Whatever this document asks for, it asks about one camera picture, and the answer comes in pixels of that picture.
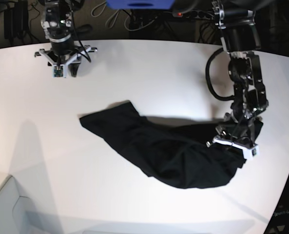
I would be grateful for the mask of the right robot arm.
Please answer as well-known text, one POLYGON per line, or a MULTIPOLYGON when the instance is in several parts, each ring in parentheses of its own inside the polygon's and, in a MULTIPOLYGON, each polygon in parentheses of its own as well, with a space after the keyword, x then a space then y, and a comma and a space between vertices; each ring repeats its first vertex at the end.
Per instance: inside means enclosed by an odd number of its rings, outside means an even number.
POLYGON ((90 54, 97 52, 96 47, 83 45, 76 31, 74 12, 84 3, 83 0, 44 0, 42 3, 44 11, 40 23, 51 48, 39 49, 34 57, 46 58, 55 78, 67 75, 75 78, 82 59, 91 62, 90 54))

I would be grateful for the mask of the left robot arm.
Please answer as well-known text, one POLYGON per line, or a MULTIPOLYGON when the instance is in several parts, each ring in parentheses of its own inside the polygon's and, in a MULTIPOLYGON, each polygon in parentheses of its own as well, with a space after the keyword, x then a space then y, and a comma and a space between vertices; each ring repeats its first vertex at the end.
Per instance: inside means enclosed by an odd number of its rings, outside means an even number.
POLYGON ((231 112, 217 128, 217 136, 207 146, 220 144, 242 151, 244 159, 259 154, 256 144, 255 122, 269 106, 263 84, 260 58, 255 51, 261 47, 255 27, 255 11, 234 3, 212 1, 215 25, 221 33, 222 48, 215 51, 207 61, 205 78, 210 93, 220 101, 231 101, 231 112), (211 62, 222 52, 230 57, 228 73, 233 82, 234 94, 218 95, 210 78, 211 62))

